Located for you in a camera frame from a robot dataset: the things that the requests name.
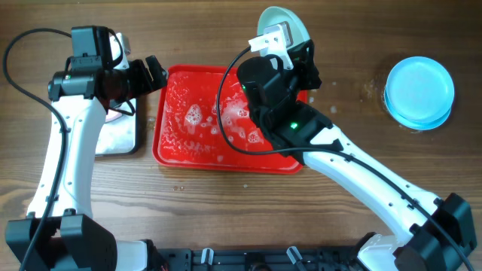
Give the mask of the pink cleaning sponge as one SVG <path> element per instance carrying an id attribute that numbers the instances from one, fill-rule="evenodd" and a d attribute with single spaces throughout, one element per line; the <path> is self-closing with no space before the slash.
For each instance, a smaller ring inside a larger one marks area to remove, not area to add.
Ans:
<path id="1" fill-rule="evenodd" d="M 122 116 L 123 116 L 123 114 L 120 113 L 120 112 L 108 110 L 107 115 L 105 116 L 105 122 L 106 123 L 112 122 L 112 121 L 117 120 L 118 118 L 120 118 Z"/>

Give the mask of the light blue plate bottom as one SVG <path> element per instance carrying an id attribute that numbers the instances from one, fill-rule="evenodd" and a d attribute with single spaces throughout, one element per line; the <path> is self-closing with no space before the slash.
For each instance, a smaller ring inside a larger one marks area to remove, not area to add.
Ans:
<path id="1" fill-rule="evenodd" d="M 310 40 L 310 35 L 301 19 L 293 11 L 278 6 L 271 6 L 263 11 L 258 20 L 257 36 L 263 35 L 266 28 L 276 24 L 283 26 L 288 49 Z"/>

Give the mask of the light blue plate top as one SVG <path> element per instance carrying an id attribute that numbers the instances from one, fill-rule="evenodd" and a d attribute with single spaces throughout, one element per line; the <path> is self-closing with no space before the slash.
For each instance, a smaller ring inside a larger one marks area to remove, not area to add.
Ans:
<path id="1" fill-rule="evenodd" d="M 384 99 L 389 113 L 400 124 L 411 129 L 434 129 L 449 117 L 455 87 L 442 64 L 412 56 L 389 72 Z"/>

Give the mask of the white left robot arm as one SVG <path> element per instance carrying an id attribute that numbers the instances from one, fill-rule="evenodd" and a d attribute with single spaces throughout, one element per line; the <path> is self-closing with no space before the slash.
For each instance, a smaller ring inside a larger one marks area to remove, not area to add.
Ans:
<path id="1" fill-rule="evenodd" d="M 9 221 L 5 240 L 22 270 L 166 270 L 150 239 L 118 241 L 92 218 L 96 146 L 112 101 L 128 102 L 165 87 L 155 56 L 127 69 L 97 56 L 72 58 L 48 85 L 53 113 L 41 180 L 23 220 Z"/>

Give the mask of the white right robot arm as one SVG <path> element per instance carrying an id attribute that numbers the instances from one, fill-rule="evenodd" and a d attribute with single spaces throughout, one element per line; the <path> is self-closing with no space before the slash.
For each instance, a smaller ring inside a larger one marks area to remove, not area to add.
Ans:
<path id="1" fill-rule="evenodd" d="M 302 104 L 288 135 L 304 165 L 328 176 L 390 229 L 363 241 L 355 259 L 368 270 L 472 270 L 477 247 L 471 206 L 411 184 L 356 146 L 316 109 Z"/>

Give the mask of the black metal water tray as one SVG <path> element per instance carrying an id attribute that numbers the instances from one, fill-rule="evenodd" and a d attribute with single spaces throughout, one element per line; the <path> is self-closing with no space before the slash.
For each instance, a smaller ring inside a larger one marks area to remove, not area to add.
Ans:
<path id="1" fill-rule="evenodd" d="M 114 111 L 130 113 L 133 108 L 135 110 L 138 108 L 137 99 L 131 99 L 115 106 Z M 123 114 L 117 120 L 105 122 L 96 145 L 96 156 L 117 156 L 135 152 L 139 144 L 138 124 L 139 120 L 136 114 L 132 116 Z"/>

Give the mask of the red plastic tray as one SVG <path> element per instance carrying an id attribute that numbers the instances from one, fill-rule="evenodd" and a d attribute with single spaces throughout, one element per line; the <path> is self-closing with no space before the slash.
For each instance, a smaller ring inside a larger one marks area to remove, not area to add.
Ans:
<path id="1" fill-rule="evenodd" d="M 163 166 L 291 175 L 302 165 L 269 155 L 249 118 L 236 69 L 174 65 L 160 91 L 152 152 Z"/>

